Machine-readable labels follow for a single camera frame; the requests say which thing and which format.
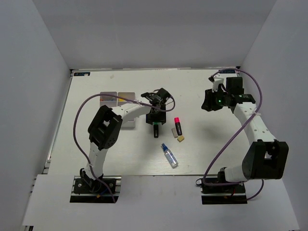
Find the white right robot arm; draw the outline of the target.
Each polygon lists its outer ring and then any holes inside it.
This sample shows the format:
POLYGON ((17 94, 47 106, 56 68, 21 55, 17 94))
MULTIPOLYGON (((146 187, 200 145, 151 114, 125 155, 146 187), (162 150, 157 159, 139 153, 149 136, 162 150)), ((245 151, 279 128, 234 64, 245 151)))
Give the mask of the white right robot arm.
POLYGON ((205 91, 202 109, 217 111, 223 107, 231 109, 241 123, 250 148, 236 166, 223 167, 214 183, 223 192, 230 191, 235 184, 248 180, 278 180, 283 176, 289 152, 286 142, 278 141, 263 122, 251 94, 245 94, 242 77, 210 77, 211 89, 205 91))

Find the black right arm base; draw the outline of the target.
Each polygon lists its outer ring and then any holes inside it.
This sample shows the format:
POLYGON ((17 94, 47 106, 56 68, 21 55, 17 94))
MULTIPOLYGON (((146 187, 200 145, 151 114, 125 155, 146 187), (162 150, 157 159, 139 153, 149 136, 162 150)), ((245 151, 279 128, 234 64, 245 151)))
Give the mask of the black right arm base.
POLYGON ((195 182, 201 188, 201 199, 203 205, 240 205, 247 203, 246 190, 243 183, 208 186, 199 178, 195 182))

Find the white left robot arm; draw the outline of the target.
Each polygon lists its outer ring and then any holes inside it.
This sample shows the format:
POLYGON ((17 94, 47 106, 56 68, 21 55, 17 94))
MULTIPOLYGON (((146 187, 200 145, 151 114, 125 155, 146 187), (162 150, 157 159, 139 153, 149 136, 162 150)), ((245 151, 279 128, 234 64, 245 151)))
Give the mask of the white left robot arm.
POLYGON ((91 192, 97 192, 102 186, 105 157, 108 149, 116 143, 122 125, 142 115, 146 116, 147 124, 152 126, 164 124, 167 120, 167 112, 175 107, 166 109, 167 101, 174 98, 164 88, 143 93, 141 97, 147 99, 148 103, 106 93, 93 95, 85 102, 98 96, 114 97, 126 103, 117 107, 101 106, 88 127, 90 153, 85 155, 88 163, 80 175, 86 179, 85 186, 91 192))

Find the green highlighter marker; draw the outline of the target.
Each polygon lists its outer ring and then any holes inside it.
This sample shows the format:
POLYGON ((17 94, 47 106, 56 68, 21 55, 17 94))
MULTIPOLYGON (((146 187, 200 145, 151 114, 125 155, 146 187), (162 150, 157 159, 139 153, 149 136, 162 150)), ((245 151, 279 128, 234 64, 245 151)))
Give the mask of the green highlighter marker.
POLYGON ((153 124, 153 129, 154 129, 154 138, 158 138, 159 137, 159 124, 158 123, 154 123, 153 124))

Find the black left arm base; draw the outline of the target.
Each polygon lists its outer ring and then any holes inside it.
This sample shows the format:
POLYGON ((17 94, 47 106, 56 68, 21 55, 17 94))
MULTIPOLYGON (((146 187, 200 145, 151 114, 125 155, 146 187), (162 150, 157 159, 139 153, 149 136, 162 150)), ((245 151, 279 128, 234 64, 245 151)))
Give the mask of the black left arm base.
MULTIPOLYGON (((103 177, 103 181, 111 189, 112 195, 117 202, 120 189, 121 189, 121 177, 103 177)), ((98 186, 91 189, 81 177, 74 177, 70 203, 84 203, 84 204, 113 204, 111 194, 106 186, 98 182, 98 186)))

